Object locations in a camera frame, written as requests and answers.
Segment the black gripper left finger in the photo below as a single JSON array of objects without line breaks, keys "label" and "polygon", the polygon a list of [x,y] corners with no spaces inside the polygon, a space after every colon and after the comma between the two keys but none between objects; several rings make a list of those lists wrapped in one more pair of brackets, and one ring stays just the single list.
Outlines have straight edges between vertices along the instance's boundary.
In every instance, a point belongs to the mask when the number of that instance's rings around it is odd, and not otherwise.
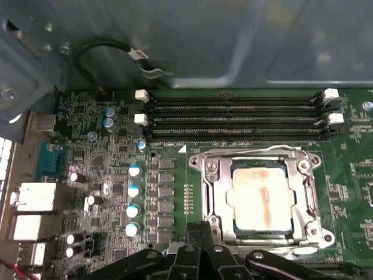
[{"label": "black gripper left finger", "polygon": [[198,279],[205,223],[189,223],[186,243],[175,253],[146,248],[100,268],[84,279]]}]

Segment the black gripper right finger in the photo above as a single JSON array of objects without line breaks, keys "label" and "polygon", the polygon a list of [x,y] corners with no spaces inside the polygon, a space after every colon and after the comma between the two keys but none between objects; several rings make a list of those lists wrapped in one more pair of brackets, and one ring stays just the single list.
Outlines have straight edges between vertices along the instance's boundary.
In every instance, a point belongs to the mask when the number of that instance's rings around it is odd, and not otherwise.
[{"label": "black gripper right finger", "polygon": [[209,222],[203,223],[207,259],[217,279],[333,279],[265,250],[254,250],[244,258],[214,241]]}]

